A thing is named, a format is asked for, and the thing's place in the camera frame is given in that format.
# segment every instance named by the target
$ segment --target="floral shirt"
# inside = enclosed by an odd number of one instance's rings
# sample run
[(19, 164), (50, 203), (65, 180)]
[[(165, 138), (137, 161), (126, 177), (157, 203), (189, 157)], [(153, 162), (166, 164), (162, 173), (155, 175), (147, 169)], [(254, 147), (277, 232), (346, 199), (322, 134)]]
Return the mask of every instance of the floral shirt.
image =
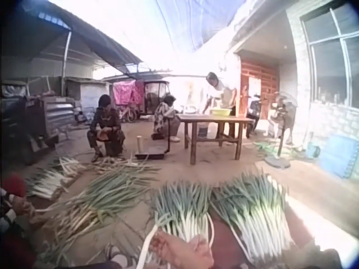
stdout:
[(167, 118), (174, 118), (176, 116), (176, 112), (173, 108), (169, 107), (165, 102), (162, 102), (158, 105), (155, 110), (155, 122), (153, 127), (154, 133), (162, 133), (163, 126), (165, 124), (165, 120)]

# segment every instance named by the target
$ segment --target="glass pane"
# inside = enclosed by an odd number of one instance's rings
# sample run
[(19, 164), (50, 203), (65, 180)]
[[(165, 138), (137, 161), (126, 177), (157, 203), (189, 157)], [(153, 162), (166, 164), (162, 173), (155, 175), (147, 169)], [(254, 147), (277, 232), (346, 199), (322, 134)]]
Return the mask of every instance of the glass pane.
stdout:
[(359, 108), (359, 37), (346, 40), (352, 74), (352, 107)]
[(346, 69), (339, 40), (314, 47), (318, 99), (326, 103), (344, 104), (347, 98)]
[(347, 3), (334, 10), (342, 34), (359, 31), (359, 16), (351, 4)]
[(338, 35), (337, 28), (330, 12), (305, 22), (309, 42), (331, 38)]

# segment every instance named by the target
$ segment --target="metal pole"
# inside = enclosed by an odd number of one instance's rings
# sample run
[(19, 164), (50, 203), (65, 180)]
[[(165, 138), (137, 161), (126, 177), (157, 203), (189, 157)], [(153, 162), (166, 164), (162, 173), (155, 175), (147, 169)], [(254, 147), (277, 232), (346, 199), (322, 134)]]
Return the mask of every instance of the metal pole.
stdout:
[(72, 32), (69, 31), (67, 34), (65, 51), (63, 54), (63, 62), (62, 62), (62, 76), (61, 76), (61, 96), (65, 95), (65, 70), (66, 70), (66, 62), (67, 62), (67, 53), (68, 47), (70, 46)]

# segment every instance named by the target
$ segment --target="table leg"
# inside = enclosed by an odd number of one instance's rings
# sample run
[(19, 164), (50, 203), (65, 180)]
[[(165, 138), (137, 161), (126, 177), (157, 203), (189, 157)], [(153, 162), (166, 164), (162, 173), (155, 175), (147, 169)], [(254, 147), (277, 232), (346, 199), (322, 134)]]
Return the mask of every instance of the table leg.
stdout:
[(241, 157), (241, 150), (242, 150), (242, 136), (243, 136), (243, 123), (240, 123), (238, 127), (238, 142), (236, 147), (236, 154), (234, 156), (235, 160), (239, 160)]
[(185, 122), (185, 149), (188, 148), (188, 122)]
[(197, 123), (192, 123), (192, 141), (191, 141), (191, 165), (196, 164), (196, 148), (197, 148)]
[[(224, 133), (224, 125), (225, 123), (218, 123), (219, 138), (222, 138), (222, 134)], [(223, 141), (218, 142), (218, 146), (222, 147)]]

